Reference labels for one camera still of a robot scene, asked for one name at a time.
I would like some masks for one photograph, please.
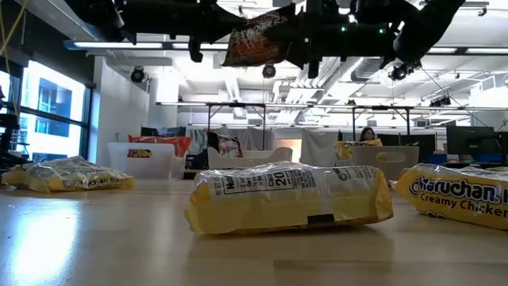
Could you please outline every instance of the red package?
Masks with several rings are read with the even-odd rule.
[[[289,5],[247,20],[247,24],[233,29],[229,37],[224,67],[249,67],[277,64],[286,59],[290,42],[271,41],[264,31],[294,19],[294,5]]]
[[[175,156],[183,157],[192,138],[190,137],[155,137],[155,136],[132,136],[129,135],[130,143],[162,143],[173,144],[175,146]]]

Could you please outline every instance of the person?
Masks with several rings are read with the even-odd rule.
[[[371,127],[365,127],[360,135],[360,142],[375,140],[375,133]]]

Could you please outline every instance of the ceiling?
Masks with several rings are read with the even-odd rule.
[[[417,5],[420,1],[408,2]],[[483,17],[478,17],[478,9],[459,11],[437,45],[508,47],[508,33],[504,28],[508,26],[508,3],[506,0],[490,0],[490,3],[488,12]],[[238,4],[238,1],[233,0],[220,1],[221,6],[235,14],[239,14]],[[274,9],[272,0],[247,1],[242,6],[247,17],[255,17]],[[31,1],[28,9],[71,39],[94,39],[64,0]],[[138,40],[169,41],[165,35],[152,34],[138,35]],[[219,42],[227,43],[227,40],[225,38]],[[187,41],[187,38],[177,37],[176,41]],[[376,72],[361,83],[352,82],[351,71],[362,64],[362,59],[356,58],[349,58],[344,63],[337,59],[324,59],[321,63],[320,78],[309,80],[305,70],[301,71],[287,62],[276,64],[277,74],[274,79],[264,79],[261,75],[262,67],[236,68],[233,71],[221,68],[225,52],[204,52],[204,59],[199,64],[191,61],[187,51],[115,51],[103,54],[109,57],[114,55],[109,63],[115,65],[115,60],[118,60],[117,68],[126,73],[132,71],[133,67],[125,65],[125,60],[128,63],[129,60],[147,57],[171,58],[172,68],[179,73],[180,95],[184,100],[202,102],[214,101],[220,91],[229,91],[231,94],[231,90],[236,90],[236,95],[231,95],[233,99],[236,96],[237,100],[245,102],[280,102],[285,99],[286,103],[344,104],[349,99],[355,99],[356,104],[365,105],[394,103],[428,106],[431,99],[442,95],[443,87],[452,92],[457,102],[466,105],[469,104],[472,87],[492,75],[508,71],[506,56],[426,56],[422,59],[425,71],[417,71],[391,87],[390,83],[386,83],[386,73],[383,72]],[[147,67],[146,70],[152,78],[162,76],[162,67]],[[324,111],[326,117],[333,116],[329,114],[329,110]],[[296,120],[302,114],[304,117],[314,116],[307,111],[301,114],[290,111],[287,113],[291,116],[286,114],[285,121]]]

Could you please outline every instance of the maruchan ramen package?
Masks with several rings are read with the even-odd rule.
[[[290,42],[269,40],[264,31],[294,19],[294,4],[247,20],[233,29],[223,66],[249,67],[276,64],[286,59]]]
[[[377,168],[286,161],[201,172],[185,210],[196,234],[359,225],[392,216],[387,183]]]
[[[191,144],[190,137],[156,137],[156,136],[132,136],[129,135],[131,143],[160,143],[173,144],[175,146],[175,156],[183,157]]]
[[[419,164],[402,176],[396,190],[424,215],[508,230],[508,168]]]
[[[352,153],[355,147],[358,146],[383,146],[380,139],[370,141],[336,141],[335,154],[338,160],[349,160],[352,158]]]
[[[82,157],[72,157],[18,165],[2,174],[2,182],[49,193],[132,187],[134,178],[92,164]]]
[[[208,133],[208,146],[215,148],[225,158],[242,158],[240,142],[233,137]]]

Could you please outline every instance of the security camera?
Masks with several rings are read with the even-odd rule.
[[[143,83],[143,82],[145,82],[148,79],[148,77],[144,73],[143,70],[144,70],[143,67],[135,67],[133,73],[130,74],[130,79],[134,83]]]
[[[271,79],[275,76],[276,70],[273,64],[267,64],[263,68],[263,77],[265,79]]]

